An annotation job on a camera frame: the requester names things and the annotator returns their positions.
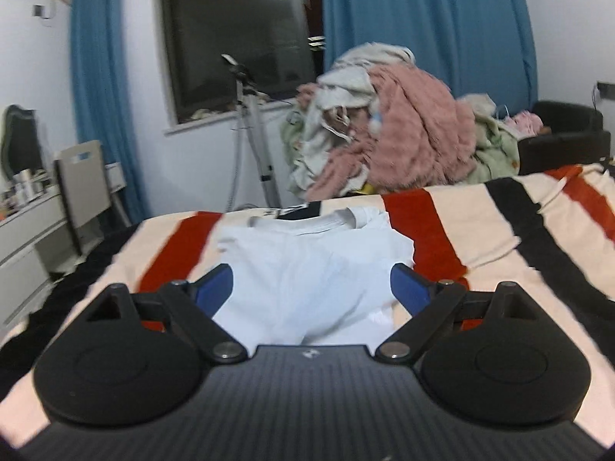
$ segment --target window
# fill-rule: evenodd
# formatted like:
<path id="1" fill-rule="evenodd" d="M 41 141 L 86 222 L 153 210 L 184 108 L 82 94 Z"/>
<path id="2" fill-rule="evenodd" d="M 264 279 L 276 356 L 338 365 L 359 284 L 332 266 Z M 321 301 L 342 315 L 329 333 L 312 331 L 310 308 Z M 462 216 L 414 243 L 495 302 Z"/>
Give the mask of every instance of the window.
<path id="1" fill-rule="evenodd" d="M 273 99 L 314 80 L 304 0 L 162 0 L 178 121 L 234 109 L 236 86 L 220 55 L 250 70 Z"/>

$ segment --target black seat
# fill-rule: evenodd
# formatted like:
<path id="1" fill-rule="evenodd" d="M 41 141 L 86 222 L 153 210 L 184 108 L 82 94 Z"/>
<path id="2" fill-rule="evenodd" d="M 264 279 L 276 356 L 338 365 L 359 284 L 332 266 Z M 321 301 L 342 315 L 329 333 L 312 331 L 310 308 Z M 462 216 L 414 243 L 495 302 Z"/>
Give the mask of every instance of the black seat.
<path id="1" fill-rule="evenodd" d="M 532 112 L 551 128 L 551 133 L 519 141 L 520 175 L 610 158 L 611 133 L 603 129 L 599 110 L 579 104 L 539 101 Z"/>
<path id="2" fill-rule="evenodd" d="M 31 170 L 33 174 L 43 169 L 35 111 L 14 105 L 7 107 L 0 163 L 8 180 L 24 169 Z"/>

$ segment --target red stripe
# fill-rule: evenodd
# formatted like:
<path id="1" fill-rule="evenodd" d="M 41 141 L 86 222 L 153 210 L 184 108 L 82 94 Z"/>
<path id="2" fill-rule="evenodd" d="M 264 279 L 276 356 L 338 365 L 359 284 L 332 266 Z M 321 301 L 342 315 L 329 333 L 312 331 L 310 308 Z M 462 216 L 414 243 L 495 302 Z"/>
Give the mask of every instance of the red stripe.
<path id="1" fill-rule="evenodd" d="M 424 189 L 382 196 L 391 226 L 414 241 L 414 270 L 430 281 L 452 279 L 468 287 L 467 268 L 442 227 L 431 195 Z"/>
<path id="2" fill-rule="evenodd" d="M 164 283 L 185 279 L 201 258 L 211 229 L 222 213 L 199 211 L 182 220 L 141 278 L 139 292 L 153 292 Z"/>
<path id="3" fill-rule="evenodd" d="M 564 166 L 559 169 L 552 169 L 546 172 L 547 175 L 555 179 L 562 180 L 568 178 L 568 182 L 564 186 L 564 192 L 576 201 L 591 219 L 596 222 L 605 235 L 615 243 L 615 215 L 613 210 L 600 192 L 596 191 L 585 179 L 581 176 L 582 167 L 580 166 Z"/>

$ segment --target black cushion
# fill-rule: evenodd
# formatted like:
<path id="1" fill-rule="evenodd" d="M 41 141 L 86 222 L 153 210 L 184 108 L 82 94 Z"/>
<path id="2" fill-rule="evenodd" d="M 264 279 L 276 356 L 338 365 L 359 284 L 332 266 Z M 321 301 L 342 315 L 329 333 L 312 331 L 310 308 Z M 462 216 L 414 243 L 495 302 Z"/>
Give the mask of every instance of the black cushion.
<path id="1" fill-rule="evenodd" d="M 611 133 L 605 130 L 539 135 L 519 141 L 519 174 L 528 175 L 567 164 L 597 163 L 609 158 L 610 154 Z"/>
<path id="2" fill-rule="evenodd" d="M 599 110 L 580 104 L 567 104 L 554 101 L 539 101 L 532 112 L 549 126 L 553 133 L 574 131 L 600 131 L 603 116 Z"/>

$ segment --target pink cloth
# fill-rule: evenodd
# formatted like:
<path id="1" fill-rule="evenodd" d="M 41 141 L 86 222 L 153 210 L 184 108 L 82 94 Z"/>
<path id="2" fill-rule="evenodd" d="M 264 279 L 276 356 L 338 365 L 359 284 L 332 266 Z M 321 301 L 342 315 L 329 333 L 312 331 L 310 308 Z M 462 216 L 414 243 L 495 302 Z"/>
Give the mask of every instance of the pink cloth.
<path id="1" fill-rule="evenodd" d="M 508 126 L 516 128 L 524 135 L 528 135 L 530 137 L 538 135 L 540 129 L 542 128 L 542 119 L 540 119 L 536 114 L 526 110 L 521 111 L 512 118 L 507 117 L 504 122 Z"/>
<path id="2" fill-rule="evenodd" d="M 364 163 L 370 165 L 370 155 L 376 147 L 369 130 L 370 115 L 365 108 L 349 109 L 348 117 L 351 121 L 348 134 L 354 140 L 347 146 L 331 149 L 327 164 L 306 192 L 306 201 L 335 197 L 349 179 L 361 173 Z"/>
<path id="3" fill-rule="evenodd" d="M 449 184 L 475 168 L 474 113 L 468 104 L 417 67 L 375 66 L 369 74 L 382 115 L 370 184 L 390 190 Z"/>

